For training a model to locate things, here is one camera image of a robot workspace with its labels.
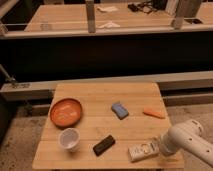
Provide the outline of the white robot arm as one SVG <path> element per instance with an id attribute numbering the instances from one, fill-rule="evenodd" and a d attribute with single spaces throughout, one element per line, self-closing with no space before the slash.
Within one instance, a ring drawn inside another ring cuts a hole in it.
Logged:
<path id="1" fill-rule="evenodd" d="M 213 144 L 202 138 L 203 131 L 194 119 L 175 124 L 158 136 L 159 150 L 164 156 L 171 156 L 184 149 L 213 168 Z"/>

